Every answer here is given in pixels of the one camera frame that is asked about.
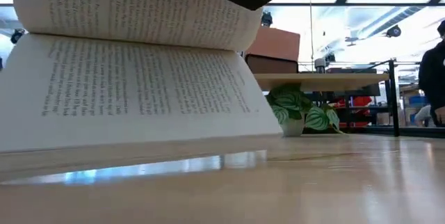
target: potted plant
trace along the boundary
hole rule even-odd
[[[340,119],[328,104],[316,106],[301,90],[300,84],[273,88],[266,99],[283,128],[285,136],[299,136],[304,127],[323,131],[332,127],[341,133]]]

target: fluorescent light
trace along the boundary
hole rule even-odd
[[[336,0],[272,0],[271,4],[274,3],[335,3]]]
[[[0,5],[13,5],[13,0],[0,0]]]
[[[347,0],[346,3],[428,3],[430,0]]]

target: person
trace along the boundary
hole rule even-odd
[[[414,123],[418,127],[436,127],[431,120],[431,105],[424,106],[414,117]]]
[[[422,58],[419,88],[431,104],[431,117],[438,127],[445,127],[445,21],[437,28],[442,41]]]

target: blue object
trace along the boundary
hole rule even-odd
[[[413,104],[422,104],[422,105],[429,104],[428,99],[426,99],[425,96],[420,96],[420,95],[416,95],[416,96],[410,97],[409,98],[409,102],[410,102],[410,105],[413,105]]]
[[[414,118],[416,117],[416,114],[413,113],[412,115],[410,115],[410,122],[414,123]]]

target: black shirt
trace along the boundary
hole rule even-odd
[[[434,110],[445,106],[445,42],[428,50],[422,58],[419,70],[419,87],[431,103],[433,120],[437,119]]]

